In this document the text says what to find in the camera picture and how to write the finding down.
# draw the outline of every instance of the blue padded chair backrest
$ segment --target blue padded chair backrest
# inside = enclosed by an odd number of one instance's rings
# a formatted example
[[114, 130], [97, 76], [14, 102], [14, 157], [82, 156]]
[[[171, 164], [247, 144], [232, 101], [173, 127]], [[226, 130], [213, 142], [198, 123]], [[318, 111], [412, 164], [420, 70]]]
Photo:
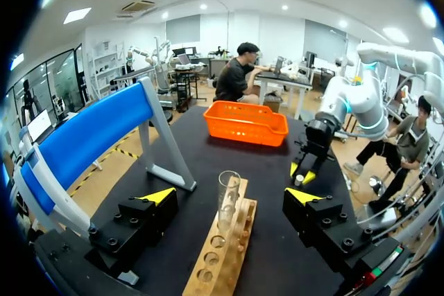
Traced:
[[[68, 120], [42, 142], [40, 151], [66, 190], [112, 144], [152, 116], [144, 88], [138, 82]], [[28, 163], [24, 164], [22, 175], [41, 208], [49, 214], [54, 203], [33, 176]]]

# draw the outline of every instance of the seated man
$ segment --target seated man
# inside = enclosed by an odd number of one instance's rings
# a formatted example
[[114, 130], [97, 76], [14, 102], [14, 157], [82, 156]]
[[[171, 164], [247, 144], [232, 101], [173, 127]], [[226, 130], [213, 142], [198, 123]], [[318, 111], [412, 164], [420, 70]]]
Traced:
[[[387, 190], [377, 202], [370, 202], [372, 208], [381, 210], [388, 206], [392, 195], [402, 189], [407, 173], [418, 169], [429, 148], [429, 135], [427, 133], [427, 118], [432, 110], [431, 105], [421, 96], [418, 101], [418, 116], [408, 116], [401, 124], [393, 128], [382, 140], [371, 141], [357, 156], [358, 163], [345, 163], [344, 168], [356, 175], [361, 175], [364, 164], [375, 153], [386, 158], [387, 164], [398, 171]], [[401, 134], [395, 146], [387, 142], [387, 138]]]
[[259, 48], [252, 43], [242, 43], [237, 48], [237, 57], [230, 60], [217, 79], [215, 101], [233, 101], [259, 104], [258, 86], [254, 86], [255, 77], [269, 67], [253, 66]]

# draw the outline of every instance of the orange plastic crate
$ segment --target orange plastic crate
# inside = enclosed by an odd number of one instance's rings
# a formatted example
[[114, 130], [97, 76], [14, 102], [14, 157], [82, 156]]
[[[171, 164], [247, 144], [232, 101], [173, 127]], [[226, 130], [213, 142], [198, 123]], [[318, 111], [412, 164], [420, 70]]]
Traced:
[[278, 147], [289, 133], [286, 116], [263, 105], [217, 101], [203, 116], [212, 137]]

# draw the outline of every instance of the black hair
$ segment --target black hair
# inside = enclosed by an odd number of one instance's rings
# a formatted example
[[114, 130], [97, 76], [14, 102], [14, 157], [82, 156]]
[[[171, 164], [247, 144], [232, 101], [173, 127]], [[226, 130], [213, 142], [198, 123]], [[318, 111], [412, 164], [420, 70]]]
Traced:
[[427, 114], [430, 114], [430, 112], [432, 112], [432, 106], [430, 105], [430, 103], [427, 102], [424, 96], [421, 96], [418, 99], [418, 107], [423, 109]]
[[259, 48], [255, 46], [253, 43], [245, 42], [239, 45], [239, 48], [237, 48], [237, 53], [239, 55], [243, 55], [247, 52], [258, 52]]

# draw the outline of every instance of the wooden test tube rack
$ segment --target wooden test tube rack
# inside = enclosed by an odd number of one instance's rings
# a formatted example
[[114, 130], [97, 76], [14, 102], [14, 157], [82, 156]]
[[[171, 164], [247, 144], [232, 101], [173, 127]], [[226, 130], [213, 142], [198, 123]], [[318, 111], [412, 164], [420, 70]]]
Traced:
[[182, 296], [229, 296], [236, 288], [255, 219], [257, 201], [245, 198], [248, 180], [241, 180], [236, 211], [228, 231], [214, 217], [207, 239]]

